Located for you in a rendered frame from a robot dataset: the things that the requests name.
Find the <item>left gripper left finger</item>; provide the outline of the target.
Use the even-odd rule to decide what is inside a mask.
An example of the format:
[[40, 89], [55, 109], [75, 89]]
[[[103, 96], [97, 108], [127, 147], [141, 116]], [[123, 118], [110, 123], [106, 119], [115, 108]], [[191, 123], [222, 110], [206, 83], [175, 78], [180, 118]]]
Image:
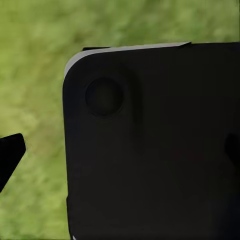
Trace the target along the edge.
[[26, 152], [23, 134], [0, 138], [0, 193]]

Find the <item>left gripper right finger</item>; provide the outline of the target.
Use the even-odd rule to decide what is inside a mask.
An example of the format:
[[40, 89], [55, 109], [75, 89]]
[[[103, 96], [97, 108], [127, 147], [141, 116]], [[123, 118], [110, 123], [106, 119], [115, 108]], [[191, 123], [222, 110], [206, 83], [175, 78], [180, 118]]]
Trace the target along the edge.
[[240, 173], [240, 135], [228, 133], [224, 151]]

